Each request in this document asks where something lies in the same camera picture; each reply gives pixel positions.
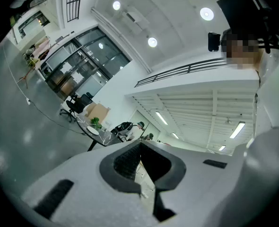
metal railing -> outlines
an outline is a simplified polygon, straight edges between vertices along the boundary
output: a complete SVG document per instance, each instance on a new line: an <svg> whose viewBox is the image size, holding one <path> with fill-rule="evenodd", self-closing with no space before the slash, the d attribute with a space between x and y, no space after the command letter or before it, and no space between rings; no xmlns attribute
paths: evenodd
<svg viewBox="0 0 279 227"><path fill-rule="evenodd" d="M139 87L139 86L151 83L151 82L160 81L160 80L170 78L170 77L180 76L180 75L187 74L187 73L192 73L192 72L197 72L197 71L202 71L202 70L216 69L216 68L220 68L224 65L227 65L226 58L216 58L216 59L211 59L211 60L206 60L206 61L195 62L195 63L188 64L185 66L167 70L167 71L158 73L154 76L140 80L137 82L135 87Z"/></svg>
<svg viewBox="0 0 279 227"><path fill-rule="evenodd" d="M70 22L74 19L78 19L79 13L79 4L81 0L66 0L66 15L67 15L67 22Z"/></svg>

ceiling light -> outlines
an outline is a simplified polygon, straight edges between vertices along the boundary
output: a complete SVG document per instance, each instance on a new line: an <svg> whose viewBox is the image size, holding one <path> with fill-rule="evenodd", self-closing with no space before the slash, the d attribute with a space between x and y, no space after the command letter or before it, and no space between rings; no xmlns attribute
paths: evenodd
<svg viewBox="0 0 279 227"><path fill-rule="evenodd" d="M158 117L160 117L160 119L164 122L164 124L168 125L167 122L164 120L164 118L160 115L159 112L156 112Z"/></svg>
<svg viewBox="0 0 279 227"><path fill-rule="evenodd" d="M156 47L157 46L156 38L153 38L153 37L149 38L148 39L148 44L149 44L150 47Z"/></svg>
<svg viewBox="0 0 279 227"><path fill-rule="evenodd" d="M202 8L200 11L200 14L201 14L201 17L207 21L210 21L214 18L214 13L209 8Z"/></svg>
<svg viewBox="0 0 279 227"><path fill-rule="evenodd" d="M172 134L173 134L177 139L179 139L175 133L172 133Z"/></svg>
<svg viewBox="0 0 279 227"><path fill-rule="evenodd" d="M119 1L115 1L115 2L113 3L113 8L114 8L114 10L119 10L120 7L121 7L121 3L120 3Z"/></svg>
<svg viewBox="0 0 279 227"><path fill-rule="evenodd" d="M224 148L226 148L226 146L221 146L221 148L219 149L219 151L222 151Z"/></svg>
<svg viewBox="0 0 279 227"><path fill-rule="evenodd" d="M238 135L238 133L242 130L242 128L244 127L245 122L239 122L238 126L236 127L236 129L234 130L234 132L231 134L230 138L234 139L236 137L236 135Z"/></svg>

cardboard box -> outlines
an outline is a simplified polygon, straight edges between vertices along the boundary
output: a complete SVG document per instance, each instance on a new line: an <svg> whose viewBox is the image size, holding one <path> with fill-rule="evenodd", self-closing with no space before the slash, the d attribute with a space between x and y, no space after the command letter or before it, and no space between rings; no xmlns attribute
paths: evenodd
<svg viewBox="0 0 279 227"><path fill-rule="evenodd" d="M94 103L94 102L89 104L89 106L86 108L85 117L89 116L89 114L91 113L91 111L94 109L95 106L96 106L96 103Z"/></svg>
<svg viewBox="0 0 279 227"><path fill-rule="evenodd" d="M92 102L86 109L87 114L85 116L89 119L97 117L99 118L99 123L102 123L109 110L110 108L105 108L102 104L95 104Z"/></svg>

gray floor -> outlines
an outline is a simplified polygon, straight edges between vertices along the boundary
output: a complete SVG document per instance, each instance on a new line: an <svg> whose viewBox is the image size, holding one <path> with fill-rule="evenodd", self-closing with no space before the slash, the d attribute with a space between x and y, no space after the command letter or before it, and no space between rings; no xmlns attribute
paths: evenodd
<svg viewBox="0 0 279 227"><path fill-rule="evenodd" d="M28 105L14 82L4 52L16 81L28 67L17 48L5 39L0 44L0 182L6 191L20 196L40 176L87 151L92 140L58 126ZM27 82L28 89L24 82L19 83L20 88L44 114L81 132L76 123L59 116L61 100L36 73Z"/></svg>

ceiling panel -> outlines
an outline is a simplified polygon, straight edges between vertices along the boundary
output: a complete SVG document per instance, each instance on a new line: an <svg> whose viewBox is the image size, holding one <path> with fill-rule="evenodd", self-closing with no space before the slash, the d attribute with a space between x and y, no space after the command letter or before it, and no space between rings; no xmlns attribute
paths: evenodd
<svg viewBox="0 0 279 227"><path fill-rule="evenodd" d="M134 98L160 124L163 123L155 112L159 111L164 118L168 117L164 115L169 112L180 132L170 131L168 125L168 133L175 132L185 142L208 147L215 152L226 145L221 153L232 154L236 146L248 142L253 135L255 91L250 88L229 87L216 90L214 95L217 95L216 100L213 98L213 90L204 89L187 93L170 91ZM234 139L230 139L240 121L245 122L245 126Z"/></svg>
<svg viewBox="0 0 279 227"><path fill-rule="evenodd" d="M118 0L119 11L112 8L114 1L97 0L95 8L115 25L150 67L186 51L204 48L208 32L222 33L229 28L217 0ZM149 22L140 34L130 33L121 18L128 7L137 9ZM200 17L203 7L213 10L212 21ZM157 39L156 48L148 46L147 36Z"/></svg>

